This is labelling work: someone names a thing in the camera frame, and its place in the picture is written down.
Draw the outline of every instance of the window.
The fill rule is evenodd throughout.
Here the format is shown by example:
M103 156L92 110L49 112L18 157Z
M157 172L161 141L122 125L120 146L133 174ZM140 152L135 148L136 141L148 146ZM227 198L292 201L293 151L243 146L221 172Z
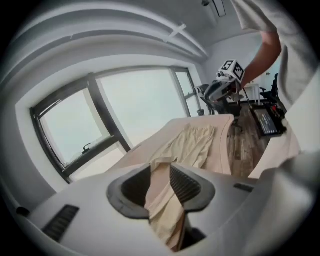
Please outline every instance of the window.
M41 146L68 182L106 172L170 120L198 116L188 69L135 67L88 74L30 109Z
M131 149L104 105L92 74L55 91L30 111L46 155L67 182L74 172L114 144L119 143L124 152ZM90 176L90 168L84 176Z
M177 84L180 87L181 97L184 98L184 107L187 109L188 116L197 117L200 107L194 83L191 79L188 69L173 68Z
M100 82L110 107L134 147L170 120L187 117L168 68L108 75Z

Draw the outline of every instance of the beige towel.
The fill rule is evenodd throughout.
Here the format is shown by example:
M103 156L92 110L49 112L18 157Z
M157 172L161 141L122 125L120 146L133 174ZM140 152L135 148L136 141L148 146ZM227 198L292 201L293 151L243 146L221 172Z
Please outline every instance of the beige towel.
M157 171L162 163L168 163L169 168L169 163L173 162L201 168L208 157L214 131L215 128L210 125L192 127L187 124L177 137L160 147L150 158L151 172ZM184 213L169 182L146 208L150 213L152 229L165 244L168 243Z

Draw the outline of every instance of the window frame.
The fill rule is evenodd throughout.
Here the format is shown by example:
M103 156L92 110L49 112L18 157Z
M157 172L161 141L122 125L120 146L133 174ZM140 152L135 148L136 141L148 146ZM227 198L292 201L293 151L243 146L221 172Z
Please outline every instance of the window frame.
M184 109L185 109L185 111L187 113L187 116L191 117L187 100L190 99L191 97L195 96L196 102L197 102L197 105L198 105L198 110L201 109L201 105L200 105L200 100L199 100L197 91L195 89L194 81L192 80L192 77L191 77L190 72L189 72L189 69L188 68L184 68L184 67L172 66L172 67L170 67L170 70L171 70L172 76L174 78L174 81L175 81L175 83L177 85L177 90L178 90L178 92L180 94L180 98L182 99L182 104L183 104ZM192 93L188 93L187 95L184 94L184 91L182 89L182 86L181 86L180 81L179 81L178 76L177 76L177 72L186 73L187 74L187 76L189 78L189 81L190 81L190 84L191 84L191 87L192 87L192 91L193 91Z
M87 162L89 162L94 157L96 157L97 155L99 155L101 152L108 149L112 145L116 144L117 142L121 144L121 146L124 148L126 152L129 152L132 149L129 146L126 139L124 138L124 136L122 135L121 131L119 130L116 122L114 121L105 103L105 100L101 93L101 89L99 88L99 85L97 83L97 80L106 76L120 74L120 73L142 71L142 70L157 70L157 69L167 69L172 74L175 87L178 91L181 103L183 105L183 108L185 109L187 117L191 116L190 110L187 104L187 100L189 98L195 96L198 109L201 109L198 94L195 89L195 85L190 75L189 69L185 67L162 66L162 65L131 66L131 67L123 67L123 68L106 70L98 73L89 73L85 77L82 77L76 81L73 81L67 85L64 85L63 87L59 88L58 90L48 95L46 98L40 101L36 106L30 108L32 123L35 129L37 138L41 144L41 147L44 150L46 156L48 157L53 167L68 184L73 182L70 176L74 172L76 172L79 168L84 166ZM184 92L182 90L182 87L176 72L184 72L187 74L193 90L192 93L189 93L188 95L184 95ZM94 145L92 148L90 148L87 152L82 154L75 161L71 162L68 166L64 167L59 157L56 155L54 149L50 145L40 119L52 108L54 108L57 104L61 103L68 97L84 89L88 89L90 97L93 101L93 104L98 112L98 115L101 118L104 126L110 133L110 136L104 139L103 141L99 142L98 144Z
M54 108L57 104L63 102L68 97L84 90L88 89L93 104L101 118L104 126L110 133L110 136L94 145L87 152L82 154L75 161L71 162L68 166L64 167L52 146L49 143L49 140L45 134L44 128L40 122L40 119ZM38 140L48 157L49 161L53 167L57 170L60 176L67 182L71 183L70 175L77 171L80 167L85 165L91 159L99 155L101 152L111 147L115 143L119 142L126 152L131 150L130 146L122 136L117 125L115 124L112 116L104 103L104 100L101 96L101 93L96 82L95 74L90 73L86 77L80 78L76 81L73 81L62 88L51 93L36 106L30 109L32 123L35 129L35 133L38 137Z

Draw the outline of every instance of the black office chair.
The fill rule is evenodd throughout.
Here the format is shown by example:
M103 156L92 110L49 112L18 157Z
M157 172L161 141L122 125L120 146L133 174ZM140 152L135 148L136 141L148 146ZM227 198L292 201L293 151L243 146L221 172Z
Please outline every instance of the black office chair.
M243 128L238 124L240 113L242 106L240 105L240 101L237 102L237 105L230 105L229 102L227 101L226 97L223 97L221 100L212 102L209 100L210 93L206 93L206 98L205 98L205 92L209 88L209 84L203 84L201 86L198 86L196 88L197 93L202 101L205 102L207 105L207 108L209 110L209 115L215 115L215 111L218 112L219 115L223 114L231 114L234 116L234 120L232 125L234 127L240 128L241 132L243 131Z
M260 92L260 95L272 104L276 104L279 102L277 79L278 74L275 74L272 89L270 91L266 91L265 88L260 87L260 89L262 90L262 92Z

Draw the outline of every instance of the person's arm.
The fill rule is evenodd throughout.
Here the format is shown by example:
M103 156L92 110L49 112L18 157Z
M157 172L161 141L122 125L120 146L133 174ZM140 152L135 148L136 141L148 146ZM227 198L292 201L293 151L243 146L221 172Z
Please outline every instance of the person's arm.
M281 53L281 44L278 33L260 32L262 45L253 61L246 67L241 87L266 72L277 60Z

